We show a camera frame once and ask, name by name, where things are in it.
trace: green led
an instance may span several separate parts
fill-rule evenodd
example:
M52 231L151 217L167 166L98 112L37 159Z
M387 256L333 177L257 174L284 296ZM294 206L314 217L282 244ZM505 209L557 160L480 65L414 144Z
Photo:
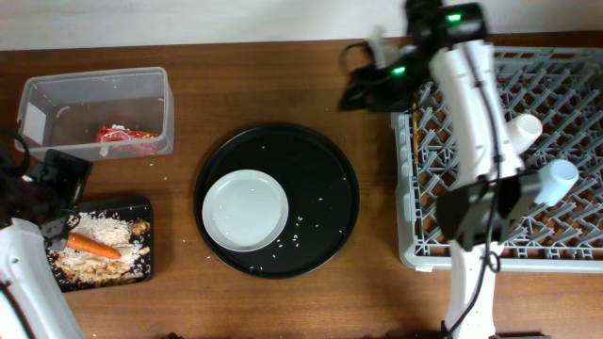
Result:
M400 75L400 74L404 74L405 71L406 71L406 67L398 67L398 68L394 69L394 71L392 71L392 73L394 75Z
M446 17L449 23L458 23L461 21L461 14L450 14Z

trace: black round tray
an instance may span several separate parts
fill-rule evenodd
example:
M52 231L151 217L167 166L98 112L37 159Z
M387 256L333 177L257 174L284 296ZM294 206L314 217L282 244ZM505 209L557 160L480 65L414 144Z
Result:
M205 230L205 194L235 170L263 171L287 196L285 228L263 249L227 250ZM356 175L341 150L316 131L283 123L254 127L222 145L205 163L194 196L197 226L211 250L241 272L271 279L295 277L329 261L348 240L358 207Z

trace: metal grid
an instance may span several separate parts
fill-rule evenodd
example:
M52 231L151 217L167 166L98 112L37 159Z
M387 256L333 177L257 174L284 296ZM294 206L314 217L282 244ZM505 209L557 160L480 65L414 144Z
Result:
M563 158L580 173L561 202L552 207L534 204L512 227L503 269L603 272L603 51L497 47L495 59L507 121L530 113L544 126L522 154L526 168L537 170ZM400 259L409 267L450 268L448 243L434 212L437 197L458 185L451 120L433 83L421 89L417 106L416 133L409 115L392 114L399 146Z

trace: red package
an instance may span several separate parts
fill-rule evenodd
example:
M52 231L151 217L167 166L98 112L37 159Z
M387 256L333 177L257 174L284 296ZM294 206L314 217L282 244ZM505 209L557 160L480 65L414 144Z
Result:
M111 127L101 127L101 130L96 135L96 142L136 140L157 136L157 133L132 131L130 129L124 128L123 126L113 125ZM136 153L138 155L153 155L157 153L159 145L157 142L149 142L134 145L111 146L111 149L116 151ZM101 154L105 156L106 151L103 152L103 150L101 150Z

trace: white backdrop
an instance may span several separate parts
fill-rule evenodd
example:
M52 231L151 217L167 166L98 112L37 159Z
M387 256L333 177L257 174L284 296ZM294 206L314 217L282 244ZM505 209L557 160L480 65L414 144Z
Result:
M463 3L449 0L448 4ZM603 29L601 0L480 0L495 33ZM0 0L0 50L400 36L402 0Z

